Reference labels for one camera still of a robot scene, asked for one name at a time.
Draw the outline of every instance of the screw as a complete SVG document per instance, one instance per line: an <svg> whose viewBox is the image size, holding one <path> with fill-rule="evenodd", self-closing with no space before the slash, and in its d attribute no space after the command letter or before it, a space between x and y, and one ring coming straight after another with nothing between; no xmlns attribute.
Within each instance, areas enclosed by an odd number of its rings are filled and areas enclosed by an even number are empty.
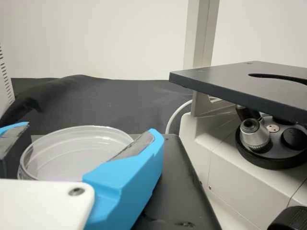
<svg viewBox="0 0 307 230"><path fill-rule="evenodd" d="M78 195L81 195L84 192L85 192L85 190L83 188L74 188L74 189L71 189L68 192L68 195L70 195L70 196L78 196Z"/></svg>

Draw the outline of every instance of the white cable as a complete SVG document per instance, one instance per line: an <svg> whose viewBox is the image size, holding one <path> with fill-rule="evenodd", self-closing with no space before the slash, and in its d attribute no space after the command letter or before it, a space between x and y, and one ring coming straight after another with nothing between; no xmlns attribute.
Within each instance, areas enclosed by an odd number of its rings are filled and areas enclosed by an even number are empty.
<svg viewBox="0 0 307 230"><path fill-rule="evenodd" d="M166 125L166 129L165 129L165 134L168 134L169 133L169 129L171 127L171 124L173 122L173 120L175 119L175 117L178 115L178 113L184 109L186 106L188 106L189 104L192 103L192 100L189 100L187 102L185 102L184 104L182 104L178 109L176 109L176 111L171 115L171 117L169 118L168 120L168 123Z"/></svg>

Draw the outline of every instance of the blue holder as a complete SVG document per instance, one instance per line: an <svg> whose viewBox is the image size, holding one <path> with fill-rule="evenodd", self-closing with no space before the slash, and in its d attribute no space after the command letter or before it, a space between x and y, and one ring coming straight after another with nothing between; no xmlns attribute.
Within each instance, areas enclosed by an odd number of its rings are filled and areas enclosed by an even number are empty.
<svg viewBox="0 0 307 230"><path fill-rule="evenodd" d="M161 175L164 152L163 136L155 129L147 133L152 141L144 148L131 155L129 147L136 140L123 152L126 156L119 154L83 175L83 182L95 190L85 230L130 229L144 209Z"/></svg>

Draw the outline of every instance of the white wall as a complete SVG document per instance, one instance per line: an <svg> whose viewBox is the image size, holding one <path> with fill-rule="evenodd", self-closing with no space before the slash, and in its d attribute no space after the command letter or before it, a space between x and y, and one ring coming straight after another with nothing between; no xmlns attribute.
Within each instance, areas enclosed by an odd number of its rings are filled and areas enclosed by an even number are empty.
<svg viewBox="0 0 307 230"><path fill-rule="evenodd" d="M306 0L220 0L212 65L261 60L307 67Z"/></svg>
<svg viewBox="0 0 307 230"><path fill-rule="evenodd" d="M168 79L182 69L188 0L0 0L10 77Z"/></svg>

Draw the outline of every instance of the petri dish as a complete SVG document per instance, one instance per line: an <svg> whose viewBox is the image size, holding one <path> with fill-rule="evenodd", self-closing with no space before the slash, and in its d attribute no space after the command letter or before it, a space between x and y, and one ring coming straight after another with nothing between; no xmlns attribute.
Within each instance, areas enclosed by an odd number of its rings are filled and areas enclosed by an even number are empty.
<svg viewBox="0 0 307 230"><path fill-rule="evenodd" d="M20 158L18 179L81 181L82 176L114 157L133 139L106 126L75 126L34 141Z"/></svg>

